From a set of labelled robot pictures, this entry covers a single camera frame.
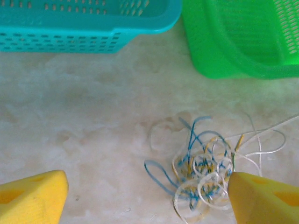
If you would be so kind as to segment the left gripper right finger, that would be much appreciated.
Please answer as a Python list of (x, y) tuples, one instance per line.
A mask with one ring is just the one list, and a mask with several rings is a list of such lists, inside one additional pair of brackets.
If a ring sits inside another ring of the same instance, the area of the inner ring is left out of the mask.
[(237, 224), (299, 224), (299, 187), (233, 172), (228, 196)]

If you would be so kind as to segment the teal plastic basket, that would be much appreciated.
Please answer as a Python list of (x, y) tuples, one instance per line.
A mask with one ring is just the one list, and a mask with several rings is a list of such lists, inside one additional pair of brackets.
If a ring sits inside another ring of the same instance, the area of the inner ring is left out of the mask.
[(112, 54), (181, 12), (182, 0), (0, 0), (0, 52)]

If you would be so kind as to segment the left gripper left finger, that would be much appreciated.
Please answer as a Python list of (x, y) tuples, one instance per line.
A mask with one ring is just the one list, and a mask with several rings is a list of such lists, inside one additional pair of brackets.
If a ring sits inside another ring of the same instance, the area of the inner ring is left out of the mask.
[(68, 190), (63, 170), (0, 184), (0, 224), (59, 224)]

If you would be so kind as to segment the green plastic basket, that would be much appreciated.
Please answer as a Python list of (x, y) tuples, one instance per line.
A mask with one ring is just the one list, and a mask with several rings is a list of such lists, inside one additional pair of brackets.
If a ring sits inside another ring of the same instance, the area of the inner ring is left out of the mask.
[(299, 77), (299, 0), (183, 0), (182, 17), (200, 74)]

